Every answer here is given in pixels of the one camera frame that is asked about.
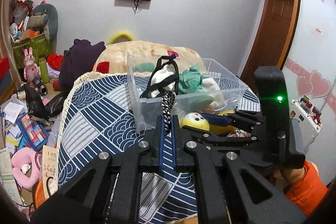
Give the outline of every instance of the beige fleece blanket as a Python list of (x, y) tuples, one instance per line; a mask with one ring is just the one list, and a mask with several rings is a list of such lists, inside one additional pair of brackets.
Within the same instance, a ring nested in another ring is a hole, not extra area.
[(96, 71), (99, 63), (107, 61), (110, 63), (109, 73), (126, 73), (128, 54), (133, 57), (141, 56), (142, 58), (138, 59), (139, 63), (153, 62), (156, 64), (157, 58), (155, 57), (168, 55), (167, 51), (177, 52), (179, 57), (182, 57), (176, 62), (179, 71), (188, 69), (196, 63), (199, 64), (200, 71), (205, 70), (204, 67), (200, 66), (203, 63), (197, 52), (189, 48), (170, 47), (147, 41), (127, 41), (106, 46), (92, 70)]

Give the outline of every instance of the green bottle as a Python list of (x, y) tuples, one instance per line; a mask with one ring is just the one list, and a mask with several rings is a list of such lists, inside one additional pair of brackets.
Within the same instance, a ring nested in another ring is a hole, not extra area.
[(49, 83), (50, 78), (49, 78), (49, 73), (48, 73), (48, 68), (47, 68), (47, 61), (44, 56), (39, 58), (39, 65), (40, 65), (42, 83), (45, 83), (45, 84)]

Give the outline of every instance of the black and white paracord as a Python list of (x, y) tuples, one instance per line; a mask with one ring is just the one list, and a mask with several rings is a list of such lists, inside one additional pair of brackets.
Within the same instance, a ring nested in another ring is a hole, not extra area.
[(164, 122), (164, 134), (168, 135), (171, 131), (170, 112), (174, 106), (175, 92), (167, 90), (162, 96), (162, 115)]

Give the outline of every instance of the person's arm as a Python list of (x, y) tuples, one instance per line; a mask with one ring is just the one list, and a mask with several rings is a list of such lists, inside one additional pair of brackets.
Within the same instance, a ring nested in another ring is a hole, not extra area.
[[(282, 178), (279, 172), (274, 176)], [(327, 188), (314, 166), (308, 161), (305, 161), (302, 169), (286, 170), (285, 176), (292, 183), (288, 186), (285, 196), (308, 216), (323, 199)]]

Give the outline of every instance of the black strap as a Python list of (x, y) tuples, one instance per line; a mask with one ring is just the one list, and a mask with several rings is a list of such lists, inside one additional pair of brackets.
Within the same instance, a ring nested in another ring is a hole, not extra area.
[[(140, 98), (151, 98), (149, 96), (149, 93), (151, 91), (154, 91), (154, 90), (158, 90), (159, 91), (159, 94), (157, 95), (157, 97), (162, 97), (163, 94), (165, 93), (165, 89), (164, 87), (170, 85), (171, 83), (175, 82), (175, 85), (174, 85), (174, 92), (175, 94), (177, 95), (179, 93), (179, 81), (180, 81), (180, 76), (179, 76), (179, 68), (176, 64), (176, 62), (174, 61), (174, 59), (176, 58), (175, 55), (172, 55), (172, 56), (161, 56), (157, 62), (156, 62), (156, 68), (155, 70), (152, 72), (152, 75), (151, 77), (149, 78), (149, 81), (148, 81), (148, 84), (147, 84), (147, 88), (146, 90), (142, 93), (142, 95), (140, 96)], [(168, 76), (167, 78), (163, 79), (160, 83), (156, 83), (156, 84), (153, 84), (151, 85), (151, 82), (152, 82), (152, 78), (154, 76), (154, 74), (159, 71), (159, 70), (162, 70), (163, 67), (165, 65), (170, 65), (172, 64), (174, 66), (174, 69), (175, 69), (175, 73), (173, 75), (170, 75)]]

